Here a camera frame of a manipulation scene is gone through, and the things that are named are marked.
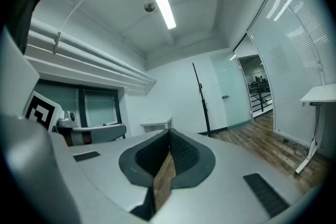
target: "cable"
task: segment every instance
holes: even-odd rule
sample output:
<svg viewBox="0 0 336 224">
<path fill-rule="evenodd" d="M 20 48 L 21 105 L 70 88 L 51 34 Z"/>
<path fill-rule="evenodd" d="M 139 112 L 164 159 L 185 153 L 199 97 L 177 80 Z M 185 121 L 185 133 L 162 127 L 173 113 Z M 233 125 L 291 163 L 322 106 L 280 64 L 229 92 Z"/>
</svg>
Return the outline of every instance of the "cable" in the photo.
<svg viewBox="0 0 336 224">
<path fill-rule="evenodd" d="M 61 35 L 62 35 L 62 31 L 63 31 L 63 28 L 65 26 L 65 24 L 67 23 L 68 19 L 70 18 L 70 16 L 77 10 L 77 8 L 80 6 L 80 4 L 83 3 L 84 0 L 81 0 L 75 7 L 74 9 L 71 11 L 71 13 L 69 14 L 69 16 L 67 17 L 67 19 L 65 20 L 64 24 L 62 25 L 61 27 L 61 30 L 57 33 L 56 35 L 56 38 L 54 39 L 55 41 L 55 45 L 54 45 L 54 48 L 53 48 L 53 54 L 55 55 L 57 53 L 57 47 L 58 47 L 58 43 L 61 39 Z"/>
<path fill-rule="evenodd" d="M 315 124 L 314 136 L 313 136 L 313 139 L 311 140 L 311 143 L 312 143 L 314 141 L 314 138 L 315 138 L 315 146 L 317 146 L 316 130 L 317 130 L 317 125 L 319 123 L 319 117 L 320 117 L 320 107 L 316 106 L 316 124 Z"/>
<path fill-rule="evenodd" d="M 317 129 L 317 125 L 319 123 L 319 117 L 320 117 L 320 107 L 317 106 L 316 107 L 316 125 L 315 125 L 315 131 L 314 131 L 314 137 L 313 140 L 315 138 L 315 146 L 317 146 L 317 141 L 316 141 L 316 129 Z"/>
<path fill-rule="evenodd" d="M 62 27 L 61 27 L 61 30 L 60 30 L 61 33 L 62 33 L 62 31 L 63 31 L 64 25 L 67 23 L 67 21 L 68 21 L 68 19 L 70 18 L 71 14 L 73 14 L 73 13 L 76 11 L 76 9 L 80 6 L 80 4 L 83 3 L 83 1 L 84 1 L 84 0 L 81 0 L 80 2 L 78 2 L 78 4 L 74 7 L 74 9 L 72 10 L 72 12 L 69 14 L 68 18 L 65 20 L 64 24 L 63 24 Z"/>
<path fill-rule="evenodd" d="M 295 144 L 294 144 L 294 154 L 296 155 L 296 156 L 299 156 L 299 157 L 305 157 L 306 159 L 307 159 L 307 156 L 303 153 L 302 155 L 299 155 L 299 154 L 297 154 L 296 153 L 296 146 L 298 145 L 299 143 L 298 142 L 296 142 Z"/>
</svg>

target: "railing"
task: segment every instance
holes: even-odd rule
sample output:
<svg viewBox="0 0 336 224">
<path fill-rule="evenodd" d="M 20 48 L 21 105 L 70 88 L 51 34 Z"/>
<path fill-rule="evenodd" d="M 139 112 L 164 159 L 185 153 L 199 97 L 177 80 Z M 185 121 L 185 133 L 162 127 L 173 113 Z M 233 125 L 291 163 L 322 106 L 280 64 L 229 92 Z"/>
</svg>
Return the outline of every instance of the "railing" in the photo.
<svg viewBox="0 0 336 224">
<path fill-rule="evenodd" d="M 254 87 L 254 88 L 250 88 L 250 89 L 249 89 L 250 92 L 251 92 L 251 91 L 255 91 L 255 90 L 257 90 L 257 92 L 258 92 L 256 95 L 252 95 L 252 96 L 250 96 L 250 98 L 252 98 L 252 97 L 255 97 L 255 98 L 256 98 L 256 100 L 251 101 L 251 104 L 253 104 L 253 103 L 256 102 L 256 101 L 259 101 L 259 102 L 260 102 L 260 104 L 252 105 L 252 110 L 253 110 L 253 108 L 255 108 L 256 106 L 260 106 L 260 109 L 253 110 L 253 112 L 257 112 L 257 111 L 259 111 L 259 110 L 261 110 L 261 111 L 263 112 L 263 111 L 264 111 L 264 108 L 266 108 L 266 107 L 269 106 L 269 105 L 272 105 L 272 103 L 271 103 L 271 104 L 267 104 L 268 101 L 272 100 L 272 97 L 269 98 L 269 99 L 267 99 L 267 100 L 265 100 L 265 98 L 271 96 L 271 93 L 268 94 L 268 95 L 266 95 L 266 96 L 262 96 L 262 95 L 261 95 L 262 92 L 265 91 L 266 88 L 269 88 L 269 86 L 268 86 L 268 82 L 263 83 L 263 84 L 261 84 L 261 85 L 259 85 L 259 86 L 257 86 L 257 87 Z"/>
</svg>

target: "ceiling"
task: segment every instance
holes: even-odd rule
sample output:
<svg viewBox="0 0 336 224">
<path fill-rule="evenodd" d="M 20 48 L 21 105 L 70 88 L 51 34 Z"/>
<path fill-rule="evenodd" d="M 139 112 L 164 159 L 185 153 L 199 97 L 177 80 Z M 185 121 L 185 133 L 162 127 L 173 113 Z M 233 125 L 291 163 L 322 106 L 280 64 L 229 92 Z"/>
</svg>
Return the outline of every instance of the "ceiling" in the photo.
<svg viewBox="0 0 336 224">
<path fill-rule="evenodd" d="M 245 56 L 239 59 L 240 65 L 244 71 L 254 70 L 256 68 L 264 68 L 261 65 L 261 59 L 259 55 Z"/>
<path fill-rule="evenodd" d="M 81 0 L 66 0 L 78 3 Z M 144 10 L 144 4 L 154 0 L 84 0 L 79 9 L 96 21 L 104 24 L 140 53 L 144 59 L 151 55 L 178 50 L 216 36 L 219 45 L 226 48 L 225 35 L 218 26 L 221 20 L 230 20 L 223 15 L 223 6 L 234 5 L 237 0 L 168 0 L 176 27 L 168 30 L 158 7 L 152 13 Z"/>
</svg>

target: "black pad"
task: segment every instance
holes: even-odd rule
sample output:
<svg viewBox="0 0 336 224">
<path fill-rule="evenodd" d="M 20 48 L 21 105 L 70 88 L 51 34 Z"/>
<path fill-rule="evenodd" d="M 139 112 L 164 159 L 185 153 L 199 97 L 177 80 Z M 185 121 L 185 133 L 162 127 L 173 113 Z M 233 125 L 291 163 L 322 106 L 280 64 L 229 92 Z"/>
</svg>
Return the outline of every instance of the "black pad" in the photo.
<svg viewBox="0 0 336 224">
<path fill-rule="evenodd" d="M 216 164 L 210 148 L 175 129 L 170 129 L 170 152 L 176 170 L 172 189 L 196 187 L 211 174 Z"/>
<path fill-rule="evenodd" d="M 215 167 L 215 155 L 210 148 L 175 129 L 164 130 L 125 150 L 119 158 L 120 169 L 132 184 L 148 188 L 144 204 L 131 211 L 145 220 L 156 212 L 153 181 L 169 151 L 176 170 L 172 189 L 196 187 Z"/>
<path fill-rule="evenodd" d="M 76 162 L 80 162 L 80 161 L 85 161 L 86 159 L 91 159 L 91 158 L 98 157 L 98 156 L 100 156 L 100 154 L 97 151 L 92 151 L 88 153 L 74 155 L 73 158 L 75 159 Z"/>
<path fill-rule="evenodd" d="M 244 176 L 244 180 L 271 218 L 289 207 L 285 200 L 259 174 Z"/>
<path fill-rule="evenodd" d="M 169 130 L 125 150 L 119 166 L 134 185 L 150 188 L 169 152 Z"/>
</svg>

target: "glass door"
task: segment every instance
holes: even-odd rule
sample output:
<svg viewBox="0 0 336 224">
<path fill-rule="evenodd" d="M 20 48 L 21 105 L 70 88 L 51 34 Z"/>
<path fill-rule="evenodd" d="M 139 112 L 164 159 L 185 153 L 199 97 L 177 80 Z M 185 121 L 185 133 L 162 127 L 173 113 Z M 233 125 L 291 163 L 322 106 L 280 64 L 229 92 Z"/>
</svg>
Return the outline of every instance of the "glass door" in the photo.
<svg viewBox="0 0 336 224">
<path fill-rule="evenodd" d="M 234 52 L 211 56 L 225 107 L 228 130 L 253 121 L 246 80 Z"/>
</svg>

